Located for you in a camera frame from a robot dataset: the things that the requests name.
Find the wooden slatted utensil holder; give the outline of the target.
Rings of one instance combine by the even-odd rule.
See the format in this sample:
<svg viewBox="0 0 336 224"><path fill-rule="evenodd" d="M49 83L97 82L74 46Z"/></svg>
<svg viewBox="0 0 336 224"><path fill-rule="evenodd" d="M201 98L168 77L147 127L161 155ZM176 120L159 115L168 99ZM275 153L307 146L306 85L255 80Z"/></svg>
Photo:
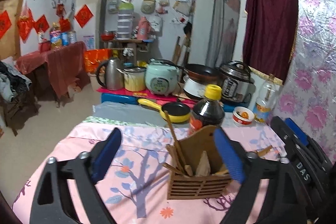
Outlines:
<svg viewBox="0 0 336 224"><path fill-rule="evenodd" d="M197 200L218 198L231 182L222 159L215 147L216 126L206 126L184 139L178 140L185 157L183 171L174 144L166 148L172 157L167 198L169 200Z"/></svg>

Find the wooden chopstick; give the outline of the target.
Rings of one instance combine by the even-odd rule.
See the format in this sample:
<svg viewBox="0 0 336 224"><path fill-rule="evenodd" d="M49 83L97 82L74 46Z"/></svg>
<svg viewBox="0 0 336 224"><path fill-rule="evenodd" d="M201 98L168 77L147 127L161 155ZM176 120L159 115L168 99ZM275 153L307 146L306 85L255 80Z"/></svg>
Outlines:
<svg viewBox="0 0 336 224"><path fill-rule="evenodd" d="M273 146L272 146L272 145L269 145L268 147L263 148L263 149L257 151L257 155L258 155L259 157L264 157L264 156L267 155L270 151L272 151L272 149L273 149Z"/></svg>
<svg viewBox="0 0 336 224"><path fill-rule="evenodd" d="M173 139L174 139L174 146L175 146L175 149L176 149L177 154L179 156L179 161L181 162L181 167L183 168L183 171L185 173L187 173L187 171L185 169L185 165L186 165L185 157L183 156L183 153L181 151L181 146L180 146L179 141L178 141L178 139L175 135L174 128L173 128L173 125L171 123L169 113L167 111L164 111L164 113L165 113L167 124L170 128L170 131L171 131L171 135L173 136Z"/></svg>

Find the clear plastic bottle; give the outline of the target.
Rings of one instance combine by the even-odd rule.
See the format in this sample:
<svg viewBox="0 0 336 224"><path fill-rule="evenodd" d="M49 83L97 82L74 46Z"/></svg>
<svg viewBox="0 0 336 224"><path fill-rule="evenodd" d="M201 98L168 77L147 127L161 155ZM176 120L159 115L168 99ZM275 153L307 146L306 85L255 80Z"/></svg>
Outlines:
<svg viewBox="0 0 336 224"><path fill-rule="evenodd" d="M276 85L274 83L274 75L270 74L268 79L264 81L259 89L258 97L256 98L255 106L253 108L256 122L266 122L273 107L275 94Z"/></svg>

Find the red white small bowl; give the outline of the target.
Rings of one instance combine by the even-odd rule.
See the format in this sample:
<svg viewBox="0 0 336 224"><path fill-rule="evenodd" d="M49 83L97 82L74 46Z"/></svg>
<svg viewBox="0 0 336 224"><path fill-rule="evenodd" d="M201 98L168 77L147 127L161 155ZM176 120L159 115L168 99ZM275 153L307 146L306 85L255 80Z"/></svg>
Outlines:
<svg viewBox="0 0 336 224"><path fill-rule="evenodd" d="M238 106L233 110L232 119L234 120L234 124L238 127L252 126L255 115L250 109Z"/></svg>

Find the black silver pressure cooker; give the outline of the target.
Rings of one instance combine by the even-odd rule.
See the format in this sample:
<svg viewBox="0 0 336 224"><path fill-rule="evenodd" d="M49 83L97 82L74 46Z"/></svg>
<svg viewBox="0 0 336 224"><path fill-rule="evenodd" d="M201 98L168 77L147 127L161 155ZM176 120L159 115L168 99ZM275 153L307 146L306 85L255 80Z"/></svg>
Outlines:
<svg viewBox="0 0 336 224"><path fill-rule="evenodd" d="M222 63L220 72L220 85L222 87L222 100L234 103L248 103L252 98L250 92L251 70L241 61L228 61Z"/></svg>

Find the dark soy sauce bottle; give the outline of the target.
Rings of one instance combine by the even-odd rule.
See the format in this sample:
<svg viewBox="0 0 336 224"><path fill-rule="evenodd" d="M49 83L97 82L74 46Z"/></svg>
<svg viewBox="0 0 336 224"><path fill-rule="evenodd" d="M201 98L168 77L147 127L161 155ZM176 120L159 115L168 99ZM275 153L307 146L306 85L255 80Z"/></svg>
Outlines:
<svg viewBox="0 0 336 224"><path fill-rule="evenodd" d="M205 126L220 126L222 124L225 112L220 103L221 97L222 89L220 86L214 84L206 86L204 98L194 105L191 110L189 136Z"/></svg>

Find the stainless steel electric kettle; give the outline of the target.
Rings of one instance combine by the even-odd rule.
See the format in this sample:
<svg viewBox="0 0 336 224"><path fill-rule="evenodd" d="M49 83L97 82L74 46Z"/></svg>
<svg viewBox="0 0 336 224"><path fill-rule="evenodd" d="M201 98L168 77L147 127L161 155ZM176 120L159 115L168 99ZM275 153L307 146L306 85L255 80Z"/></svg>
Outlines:
<svg viewBox="0 0 336 224"><path fill-rule="evenodd" d="M105 68L104 79L100 79L101 69ZM96 69L96 80L98 84L108 90L116 91L124 87L123 74L121 69L121 60L117 57L111 57L101 62Z"/></svg>

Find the dark wok on white cooker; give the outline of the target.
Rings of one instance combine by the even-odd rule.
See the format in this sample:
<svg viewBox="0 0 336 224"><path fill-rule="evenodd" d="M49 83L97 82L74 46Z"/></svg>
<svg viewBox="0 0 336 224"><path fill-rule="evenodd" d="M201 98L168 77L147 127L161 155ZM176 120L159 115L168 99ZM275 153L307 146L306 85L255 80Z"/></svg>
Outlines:
<svg viewBox="0 0 336 224"><path fill-rule="evenodd" d="M206 86L209 84L217 85L219 81L219 71L205 65L187 64L185 73L183 90L192 100L202 99Z"/></svg>

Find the yellow small frying pan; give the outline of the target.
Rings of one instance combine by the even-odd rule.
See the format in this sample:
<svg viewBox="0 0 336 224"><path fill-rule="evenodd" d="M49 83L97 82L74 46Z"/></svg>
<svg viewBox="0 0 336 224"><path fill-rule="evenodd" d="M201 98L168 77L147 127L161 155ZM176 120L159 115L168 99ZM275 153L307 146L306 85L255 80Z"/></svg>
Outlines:
<svg viewBox="0 0 336 224"><path fill-rule="evenodd" d="M137 102L142 106L158 110L161 117L166 120L167 111L171 123L183 123L189 120L190 107L182 102L168 102L163 105L159 105L153 101L140 98Z"/></svg>

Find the red gift box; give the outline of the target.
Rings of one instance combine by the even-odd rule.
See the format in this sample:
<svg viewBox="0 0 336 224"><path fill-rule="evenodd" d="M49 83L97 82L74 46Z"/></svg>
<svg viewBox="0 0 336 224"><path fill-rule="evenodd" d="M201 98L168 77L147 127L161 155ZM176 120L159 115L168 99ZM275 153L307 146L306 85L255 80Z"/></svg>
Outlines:
<svg viewBox="0 0 336 224"><path fill-rule="evenodd" d="M88 50L84 52L84 65L87 73L95 73L101 62L112 57L111 49Z"/></svg>

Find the mint green rice cooker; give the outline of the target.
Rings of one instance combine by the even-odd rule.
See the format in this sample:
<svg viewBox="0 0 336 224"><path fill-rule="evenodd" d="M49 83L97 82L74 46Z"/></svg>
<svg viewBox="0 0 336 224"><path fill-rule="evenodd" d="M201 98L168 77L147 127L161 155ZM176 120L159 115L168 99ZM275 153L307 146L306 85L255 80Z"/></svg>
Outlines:
<svg viewBox="0 0 336 224"><path fill-rule="evenodd" d="M180 67L169 60L154 60L147 65L145 85L151 94L168 96L178 85Z"/></svg>

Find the yellow cooking oil bottle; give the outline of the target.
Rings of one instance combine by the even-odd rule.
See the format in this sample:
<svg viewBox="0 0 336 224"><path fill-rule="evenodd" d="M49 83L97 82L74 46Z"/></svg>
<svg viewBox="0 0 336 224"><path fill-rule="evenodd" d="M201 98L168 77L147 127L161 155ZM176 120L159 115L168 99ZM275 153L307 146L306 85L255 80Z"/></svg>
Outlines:
<svg viewBox="0 0 336 224"><path fill-rule="evenodd" d="M59 24L56 22L53 22L50 29L50 42L52 49L62 46L62 33Z"/></svg>

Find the pink thermos flask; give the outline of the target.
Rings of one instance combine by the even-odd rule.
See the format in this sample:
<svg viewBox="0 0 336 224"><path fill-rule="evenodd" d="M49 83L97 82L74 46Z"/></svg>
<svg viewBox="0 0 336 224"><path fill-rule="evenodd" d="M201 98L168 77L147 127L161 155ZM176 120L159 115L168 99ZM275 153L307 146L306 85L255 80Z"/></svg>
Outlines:
<svg viewBox="0 0 336 224"><path fill-rule="evenodd" d="M137 28L137 39L138 40L147 40L149 36L151 26L149 21L145 16L142 16L138 28Z"/></svg>

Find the stacked grey steamer tower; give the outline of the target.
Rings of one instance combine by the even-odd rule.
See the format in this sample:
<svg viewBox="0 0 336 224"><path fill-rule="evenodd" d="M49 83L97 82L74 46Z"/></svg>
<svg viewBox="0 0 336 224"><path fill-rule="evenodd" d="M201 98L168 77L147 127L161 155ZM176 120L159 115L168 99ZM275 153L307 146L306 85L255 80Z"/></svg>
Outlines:
<svg viewBox="0 0 336 224"><path fill-rule="evenodd" d="M118 7L117 39L126 40L131 38L133 30L134 6L130 2L121 2Z"/></svg>

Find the white refrigerator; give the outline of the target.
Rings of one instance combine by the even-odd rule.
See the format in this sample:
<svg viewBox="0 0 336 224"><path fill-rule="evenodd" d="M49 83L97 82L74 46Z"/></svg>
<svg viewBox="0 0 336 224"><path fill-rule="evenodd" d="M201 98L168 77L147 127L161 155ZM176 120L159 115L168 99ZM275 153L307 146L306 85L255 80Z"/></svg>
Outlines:
<svg viewBox="0 0 336 224"><path fill-rule="evenodd" d="M75 0L73 30L76 38L84 42L87 50L100 48L100 32L105 19L106 0Z"/></svg>

